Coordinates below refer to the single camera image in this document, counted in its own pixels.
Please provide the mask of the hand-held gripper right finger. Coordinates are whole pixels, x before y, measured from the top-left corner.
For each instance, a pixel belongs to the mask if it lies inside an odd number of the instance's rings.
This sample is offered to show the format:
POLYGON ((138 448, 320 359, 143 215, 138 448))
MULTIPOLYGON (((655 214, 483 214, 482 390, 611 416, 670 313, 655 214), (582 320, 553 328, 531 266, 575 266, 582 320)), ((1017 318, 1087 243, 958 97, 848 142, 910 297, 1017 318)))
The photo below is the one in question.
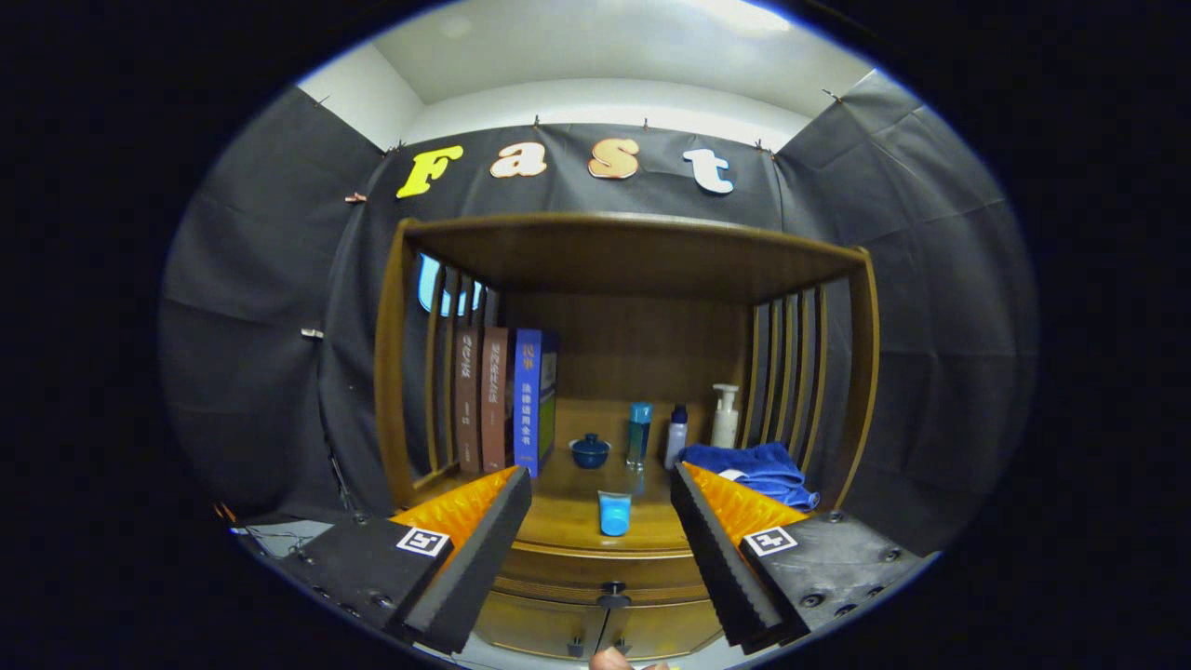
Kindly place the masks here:
POLYGON ((727 641, 746 653, 829 635, 930 566, 843 512, 804 515, 680 463, 671 501, 727 641))

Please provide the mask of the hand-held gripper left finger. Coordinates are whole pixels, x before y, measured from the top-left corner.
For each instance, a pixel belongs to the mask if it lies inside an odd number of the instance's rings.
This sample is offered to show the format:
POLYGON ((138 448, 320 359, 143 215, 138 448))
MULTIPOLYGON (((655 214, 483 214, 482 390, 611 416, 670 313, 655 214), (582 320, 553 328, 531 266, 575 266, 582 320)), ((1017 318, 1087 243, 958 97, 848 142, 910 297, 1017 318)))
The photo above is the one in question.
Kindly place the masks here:
POLYGON ((530 505, 528 468, 503 468, 395 516, 323 531, 294 551, 293 581, 384 635, 459 653, 530 505))

